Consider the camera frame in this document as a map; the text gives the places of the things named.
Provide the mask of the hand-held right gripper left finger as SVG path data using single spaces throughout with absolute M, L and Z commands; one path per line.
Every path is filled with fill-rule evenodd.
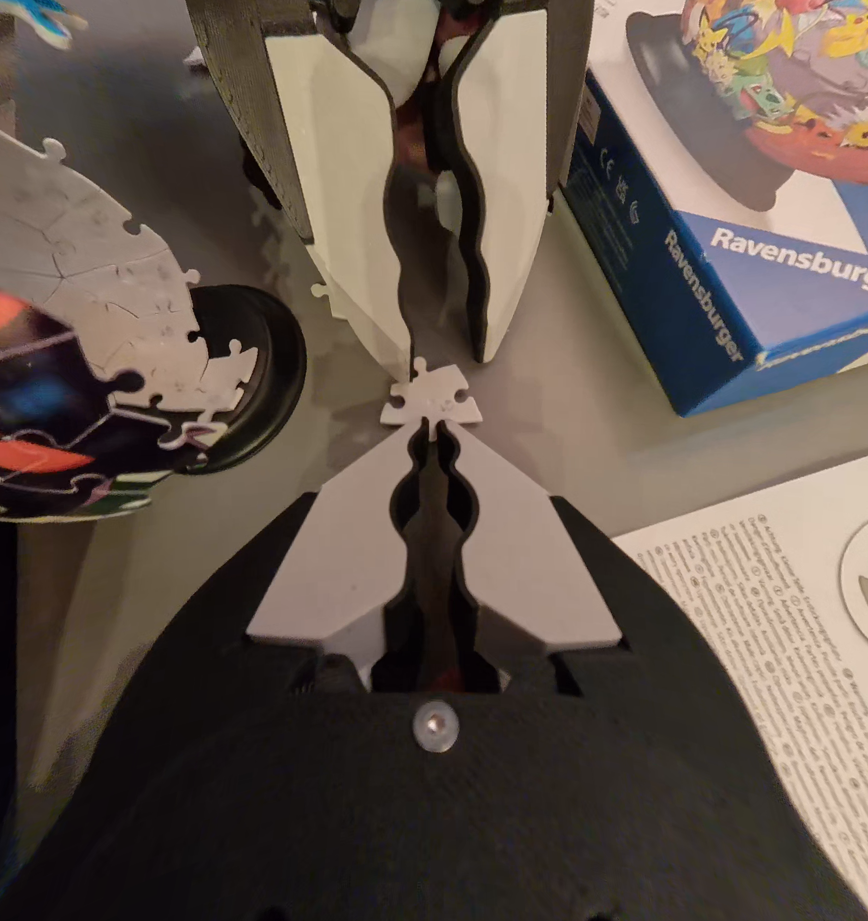
M 318 491 L 246 629 L 256 642 L 348 658 L 371 689 L 385 609 L 403 593 L 400 489 L 414 491 L 429 422 L 403 425 Z

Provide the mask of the white instruction sheet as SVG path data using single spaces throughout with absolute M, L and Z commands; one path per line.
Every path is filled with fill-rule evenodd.
M 614 542 L 713 648 L 868 909 L 868 455 Z

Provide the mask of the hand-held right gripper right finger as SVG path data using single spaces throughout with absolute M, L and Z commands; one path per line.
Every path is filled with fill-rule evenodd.
M 498 692 L 529 661 L 617 647 L 622 630 L 543 486 L 453 422 L 438 423 L 438 463 L 460 530 L 450 623 L 467 688 Z

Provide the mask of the black ball stand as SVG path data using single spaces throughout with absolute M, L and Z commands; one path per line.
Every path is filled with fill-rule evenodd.
M 245 284 L 194 287 L 190 291 L 199 333 L 210 357 L 226 357 L 232 340 L 243 351 L 257 349 L 256 365 L 241 385 L 243 397 L 206 460 L 177 468 L 180 475 L 224 472 L 250 460 L 280 433 L 293 414 L 305 383 L 308 354 L 294 313 L 276 295 Z

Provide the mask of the blue puzzle box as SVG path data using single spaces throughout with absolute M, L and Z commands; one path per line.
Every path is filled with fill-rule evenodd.
M 562 191 L 682 417 L 868 364 L 868 1 L 597 2 Z

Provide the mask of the white puzzle piece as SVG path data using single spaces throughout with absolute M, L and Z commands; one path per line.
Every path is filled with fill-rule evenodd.
M 411 380 L 392 385 L 390 400 L 382 406 L 382 425 L 395 428 L 427 419 L 429 437 L 434 439 L 441 421 L 457 425 L 483 422 L 460 367 L 450 364 L 429 368 L 427 360 L 418 355 L 413 369 Z

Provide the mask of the colourful puzzle ball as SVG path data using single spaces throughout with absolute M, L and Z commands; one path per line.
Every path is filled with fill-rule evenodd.
M 84 27 L 56 2 L 0 2 L 0 522 L 116 517 L 231 453 L 264 350 L 209 341 L 199 273 L 58 141 L 15 138 L 18 24 L 62 49 Z

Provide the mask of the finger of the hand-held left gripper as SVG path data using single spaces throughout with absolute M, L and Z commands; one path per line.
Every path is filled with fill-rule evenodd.
M 387 223 L 395 166 L 389 91 L 321 33 L 269 36 L 265 44 L 311 227 L 306 248 L 329 307 L 394 380 L 405 382 L 414 340 Z
M 488 19 L 450 40 L 435 132 L 459 195 L 465 310 L 476 362 L 509 328 L 542 236 L 547 192 L 545 10 Z

